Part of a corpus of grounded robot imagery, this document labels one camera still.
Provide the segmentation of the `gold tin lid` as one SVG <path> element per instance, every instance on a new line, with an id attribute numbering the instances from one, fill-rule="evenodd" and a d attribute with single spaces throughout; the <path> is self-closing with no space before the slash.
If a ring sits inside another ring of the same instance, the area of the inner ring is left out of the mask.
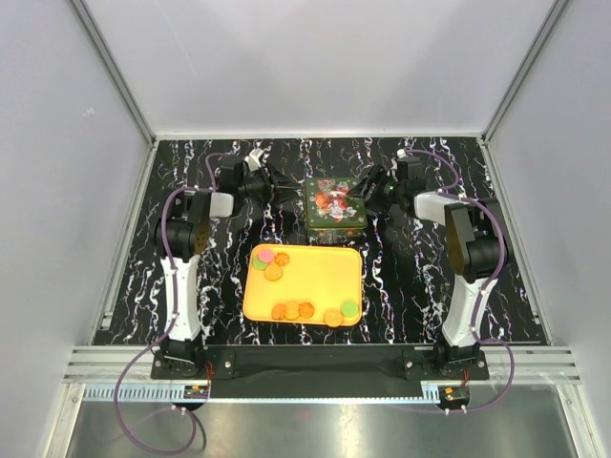
<path id="1" fill-rule="evenodd" d="M 310 177 L 304 182 L 305 224 L 309 230 L 352 232 L 367 227 L 365 204 L 349 192 L 354 177 Z"/>

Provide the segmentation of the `green gold cookie tin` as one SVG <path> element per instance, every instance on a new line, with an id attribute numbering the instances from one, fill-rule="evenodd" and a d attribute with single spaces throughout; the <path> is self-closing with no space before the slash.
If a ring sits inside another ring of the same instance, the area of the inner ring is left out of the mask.
<path id="1" fill-rule="evenodd" d="M 307 222 L 307 236 L 317 244 L 338 244 L 360 238 L 364 235 L 368 224 L 365 221 L 345 223 L 332 221 L 329 223 Z"/>

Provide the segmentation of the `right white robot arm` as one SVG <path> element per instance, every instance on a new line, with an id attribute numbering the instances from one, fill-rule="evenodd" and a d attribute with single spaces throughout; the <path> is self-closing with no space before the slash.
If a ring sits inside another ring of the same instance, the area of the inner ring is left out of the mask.
<path id="1" fill-rule="evenodd" d="M 478 332 L 488 297 L 503 267 L 514 259 L 507 224 L 496 198 L 467 198 L 430 190 L 421 161 L 398 159 L 391 170 L 374 166 L 349 188 L 368 212 L 386 214 L 394 205 L 406 215 L 446 229 L 446 254 L 454 273 L 452 301 L 433 345 L 436 372 L 454 378 L 476 363 Z"/>

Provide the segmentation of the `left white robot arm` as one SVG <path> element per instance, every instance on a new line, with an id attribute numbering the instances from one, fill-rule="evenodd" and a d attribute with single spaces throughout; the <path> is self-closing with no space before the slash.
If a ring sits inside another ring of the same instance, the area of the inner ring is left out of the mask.
<path id="1" fill-rule="evenodd" d="M 166 322 L 155 340 L 158 364 L 172 362 L 187 378 L 205 369 L 198 312 L 198 266 L 212 219 L 235 217 L 249 200 L 280 204 L 298 196 L 298 183 L 264 157 L 260 148 L 214 171 L 205 160 L 209 189 L 184 186 L 162 205 L 153 237 L 165 283 Z"/>

